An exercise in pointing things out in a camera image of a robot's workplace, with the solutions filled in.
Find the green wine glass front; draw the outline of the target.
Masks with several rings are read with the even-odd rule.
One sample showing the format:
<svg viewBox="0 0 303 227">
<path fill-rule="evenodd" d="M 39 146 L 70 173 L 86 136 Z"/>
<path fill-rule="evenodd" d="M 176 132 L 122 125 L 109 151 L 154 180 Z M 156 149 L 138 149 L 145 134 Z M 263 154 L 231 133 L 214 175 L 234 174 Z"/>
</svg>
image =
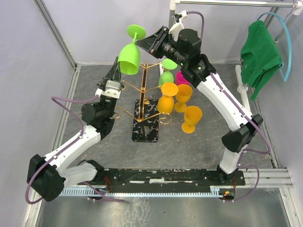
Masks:
<svg viewBox="0 0 303 227">
<path fill-rule="evenodd" d="M 146 31 L 143 27 L 134 24 L 127 28 L 127 34 L 133 40 L 121 50 L 118 62 L 123 74 L 135 75 L 138 73 L 140 67 L 140 51 L 135 42 L 145 38 Z"/>
</svg>

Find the green wine glass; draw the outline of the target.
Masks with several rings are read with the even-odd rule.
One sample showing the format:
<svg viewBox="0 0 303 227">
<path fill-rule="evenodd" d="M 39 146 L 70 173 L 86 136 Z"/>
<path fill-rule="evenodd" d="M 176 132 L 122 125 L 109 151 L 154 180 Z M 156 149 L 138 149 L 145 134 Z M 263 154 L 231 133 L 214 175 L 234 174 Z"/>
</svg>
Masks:
<svg viewBox="0 0 303 227">
<path fill-rule="evenodd" d="M 168 82 L 174 83 L 174 76 L 171 73 L 171 71 L 176 69 L 177 66 L 178 65 L 170 59 L 164 59 L 162 61 L 162 68 L 164 69 L 164 72 L 160 75 L 160 79 L 158 82 L 158 86 L 160 90 L 163 84 Z"/>
<path fill-rule="evenodd" d="M 140 67 L 140 51 L 135 42 L 145 38 L 146 31 L 143 27 L 134 24 L 127 28 L 127 34 L 133 40 L 121 50 L 118 62 L 123 74 L 135 75 L 138 73 Z"/>
</svg>

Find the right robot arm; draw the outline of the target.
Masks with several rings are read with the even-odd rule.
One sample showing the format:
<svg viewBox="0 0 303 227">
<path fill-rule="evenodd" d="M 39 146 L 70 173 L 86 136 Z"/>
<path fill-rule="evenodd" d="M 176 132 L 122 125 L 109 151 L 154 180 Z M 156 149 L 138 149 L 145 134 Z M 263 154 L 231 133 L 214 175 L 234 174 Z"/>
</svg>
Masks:
<svg viewBox="0 0 303 227">
<path fill-rule="evenodd" d="M 162 26 L 135 43 L 153 57 L 166 57 L 179 65 L 184 78 L 205 95 L 225 119 L 230 130 L 222 137 L 225 149 L 216 178 L 220 184 L 229 184 L 238 170 L 242 152 L 260 132 L 263 118 L 244 108 L 227 89 L 207 56 L 201 53 L 202 41 L 197 31 L 182 29 L 174 40 L 168 28 Z"/>
</svg>

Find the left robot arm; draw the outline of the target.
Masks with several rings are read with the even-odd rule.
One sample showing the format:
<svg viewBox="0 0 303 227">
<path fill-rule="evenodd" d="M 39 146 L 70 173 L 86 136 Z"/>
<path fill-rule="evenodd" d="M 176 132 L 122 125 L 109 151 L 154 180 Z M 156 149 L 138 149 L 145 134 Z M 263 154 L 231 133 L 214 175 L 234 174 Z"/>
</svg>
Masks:
<svg viewBox="0 0 303 227">
<path fill-rule="evenodd" d="M 28 204 L 35 204 L 29 198 L 30 189 L 40 195 L 37 202 L 52 201 L 65 188 L 79 183 L 89 186 L 90 182 L 101 184 L 104 181 L 104 168 L 94 160 L 69 167 L 84 151 L 102 141 L 112 131 L 116 102 L 124 87 L 118 60 L 114 61 L 112 68 L 97 86 L 95 96 L 89 100 L 71 100 L 57 96 L 51 98 L 71 115 L 75 114 L 62 101 L 83 105 L 82 117 L 77 118 L 80 131 L 54 151 L 44 156 L 36 154 L 30 159 L 25 195 Z"/>
</svg>

